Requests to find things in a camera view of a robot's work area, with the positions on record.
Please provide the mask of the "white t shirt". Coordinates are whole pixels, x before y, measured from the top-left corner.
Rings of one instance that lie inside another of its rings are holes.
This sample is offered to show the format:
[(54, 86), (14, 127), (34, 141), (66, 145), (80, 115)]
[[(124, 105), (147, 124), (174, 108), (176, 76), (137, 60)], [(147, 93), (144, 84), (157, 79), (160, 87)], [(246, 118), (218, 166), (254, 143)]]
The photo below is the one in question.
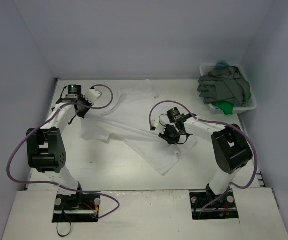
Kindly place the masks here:
[(120, 138), (159, 174), (166, 174), (197, 144), (190, 137), (183, 145), (169, 145), (150, 131), (148, 115), (158, 92), (150, 80), (141, 80), (119, 90), (108, 111), (89, 113), (81, 120), (81, 138), (109, 142), (110, 136)]

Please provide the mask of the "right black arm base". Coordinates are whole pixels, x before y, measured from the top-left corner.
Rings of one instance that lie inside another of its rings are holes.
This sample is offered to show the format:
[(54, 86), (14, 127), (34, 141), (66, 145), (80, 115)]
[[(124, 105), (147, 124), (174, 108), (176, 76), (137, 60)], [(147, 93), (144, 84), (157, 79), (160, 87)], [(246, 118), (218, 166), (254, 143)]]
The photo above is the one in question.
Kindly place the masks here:
[(238, 211), (234, 195), (230, 190), (215, 203), (209, 204), (211, 198), (205, 191), (189, 193), (191, 216), (194, 221), (238, 219)]

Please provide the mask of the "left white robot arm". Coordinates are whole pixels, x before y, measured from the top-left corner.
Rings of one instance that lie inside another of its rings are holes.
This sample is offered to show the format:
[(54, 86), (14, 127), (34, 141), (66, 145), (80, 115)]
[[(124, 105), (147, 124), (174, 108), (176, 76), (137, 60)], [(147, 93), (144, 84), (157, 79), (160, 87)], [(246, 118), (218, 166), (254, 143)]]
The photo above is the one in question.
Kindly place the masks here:
[(79, 192), (81, 185), (65, 167), (66, 151), (61, 133), (70, 125), (75, 117), (84, 118), (101, 93), (90, 88), (82, 93), (80, 85), (71, 84), (63, 87), (65, 96), (60, 96), (47, 118), (47, 123), (34, 132), (26, 141), (28, 165), (44, 174), (51, 183), (58, 184), (55, 206), (65, 210), (77, 210), (82, 207), (84, 198)]

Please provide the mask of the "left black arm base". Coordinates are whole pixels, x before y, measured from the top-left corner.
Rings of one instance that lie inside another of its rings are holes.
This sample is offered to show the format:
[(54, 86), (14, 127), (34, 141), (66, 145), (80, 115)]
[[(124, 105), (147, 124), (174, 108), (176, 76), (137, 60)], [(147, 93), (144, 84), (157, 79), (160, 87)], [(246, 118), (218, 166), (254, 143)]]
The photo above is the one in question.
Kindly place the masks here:
[(73, 223), (97, 223), (100, 203), (100, 196), (97, 194), (57, 194), (52, 217), (57, 235), (61, 238), (68, 236)]

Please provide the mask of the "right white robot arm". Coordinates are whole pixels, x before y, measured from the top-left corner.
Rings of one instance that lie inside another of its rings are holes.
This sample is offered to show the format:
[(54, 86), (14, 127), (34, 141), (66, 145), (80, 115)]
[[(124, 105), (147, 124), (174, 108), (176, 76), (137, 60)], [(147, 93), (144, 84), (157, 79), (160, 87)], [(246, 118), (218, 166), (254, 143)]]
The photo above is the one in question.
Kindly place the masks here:
[(203, 212), (219, 212), (237, 173), (254, 157), (246, 135), (237, 125), (207, 121), (191, 114), (181, 114), (178, 108), (170, 109), (168, 123), (158, 120), (151, 129), (169, 145), (183, 145), (189, 137), (199, 137), (212, 143), (217, 170), (205, 188)]

